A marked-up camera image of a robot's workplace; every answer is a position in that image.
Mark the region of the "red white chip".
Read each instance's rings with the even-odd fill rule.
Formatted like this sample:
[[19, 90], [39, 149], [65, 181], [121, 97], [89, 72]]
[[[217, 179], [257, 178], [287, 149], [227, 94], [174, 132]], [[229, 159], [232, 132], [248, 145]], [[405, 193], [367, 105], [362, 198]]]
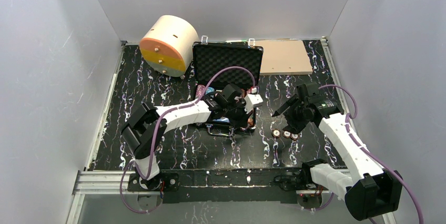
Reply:
[[293, 141], [296, 141], [296, 140], [298, 140], [299, 135], [298, 135], [298, 134], [291, 134], [290, 138], [291, 138]]
[[282, 134], [285, 138], [291, 138], [291, 133], [289, 131], [284, 131]]
[[280, 136], [281, 136], [281, 132], [280, 132], [280, 130], [278, 130], [278, 129], [274, 129], [274, 130], [271, 132], [271, 134], [272, 134], [272, 136], [273, 136], [274, 138], [280, 138]]

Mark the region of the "blue playing card deck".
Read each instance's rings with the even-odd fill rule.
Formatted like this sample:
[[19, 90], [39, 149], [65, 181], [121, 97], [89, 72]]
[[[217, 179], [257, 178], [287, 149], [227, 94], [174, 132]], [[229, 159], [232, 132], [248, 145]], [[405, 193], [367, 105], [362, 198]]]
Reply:
[[211, 120], [212, 123], [223, 123], [223, 124], [229, 124], [230, 121], [228, 118], [223, 117], [223, 118], [219, 118], [219, 119], [213, 119]]

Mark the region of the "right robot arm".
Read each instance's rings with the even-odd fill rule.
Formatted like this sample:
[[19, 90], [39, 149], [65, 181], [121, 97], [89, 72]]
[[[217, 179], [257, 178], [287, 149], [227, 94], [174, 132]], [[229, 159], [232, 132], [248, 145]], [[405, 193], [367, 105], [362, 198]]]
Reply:
[[298, 185], [314, 184], [329, 189], [341, 198], [358, 221], [399, 208], [402, 179], [396, 171], [378, 164], [366, 154], [366, 147], [346, 122], [342, 107], [320, 92], [317, 84], [302, 84], [273, 116], [284, 115], [284, 131], [299, 134], [313, 123], [323, 132], [349, 170], [343, 174], [322, 159], [304, 162], [292, 178]]

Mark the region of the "purple white chip stack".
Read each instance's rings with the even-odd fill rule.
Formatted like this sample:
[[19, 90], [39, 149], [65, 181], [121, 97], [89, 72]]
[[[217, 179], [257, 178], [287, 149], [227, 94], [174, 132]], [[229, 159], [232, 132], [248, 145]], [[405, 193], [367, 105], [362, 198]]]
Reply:
[[196, 99], [197, 100], [201, 100], [202, 97], [205, 95], [206, 90], [207, 90], [207, 88], [206, 88], [205, 85], [197, 85], [197, 88], [196, 88]]

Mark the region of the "black poker set case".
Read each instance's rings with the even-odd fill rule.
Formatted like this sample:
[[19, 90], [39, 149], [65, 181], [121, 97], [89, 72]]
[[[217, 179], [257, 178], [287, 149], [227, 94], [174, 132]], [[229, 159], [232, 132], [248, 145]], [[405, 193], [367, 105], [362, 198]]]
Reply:
[[[208, 43], [194, 42], [192, 45], [193, 63], [197, 85], [207, 85], [208, 82], [220, 70], [239, 66], [241, 69], [229, 69], [217, 76], [209, 87], [215, 90], [223, 90], [228, 84], [235, 84], [242, 88], [246, 95], [252, 87], [259, 83], [260, 69], [263, 56], [263, 48], [254, 44], [246, 43]], [[254, 110], [255, 127], [247, 132], [256, 129], [256, 108]], [[228, 129], [228, 136], [234, 134], [236, 130], [231, 126], [212, 124], [207, 120], [204, 123], [208, 128], [221, 127]]]

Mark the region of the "light blue chip stack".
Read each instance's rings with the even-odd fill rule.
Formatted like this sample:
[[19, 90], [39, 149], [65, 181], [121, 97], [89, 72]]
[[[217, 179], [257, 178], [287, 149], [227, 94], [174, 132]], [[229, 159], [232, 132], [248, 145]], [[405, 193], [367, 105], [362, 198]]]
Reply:
[[208, 87], [208, 88], [206, 89], [206, 91], [205, 91], [205, 94], [208, 95], [209, 93], [212, 93], [212, 92], [214, 92], [214, 91], [215, 91], [214, 88], [212, 88], [212, 87]]

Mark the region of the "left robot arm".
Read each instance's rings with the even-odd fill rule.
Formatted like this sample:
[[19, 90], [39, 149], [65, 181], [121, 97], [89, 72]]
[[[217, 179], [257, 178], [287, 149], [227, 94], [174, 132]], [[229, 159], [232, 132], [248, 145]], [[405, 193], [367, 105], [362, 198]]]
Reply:
[[190, 124], [227, 123], [233, 129], [247, 129], [255, 124], [254, 113], [262, 103], [255, 87], [243, 91], [235, 84], [203, 92], [183, 104], [163, 107], [143, 103], [121, 127], [121, 136], [133, 154], [139, 177], [150, 181], [160, 173], [155, 150], [165, 133]]

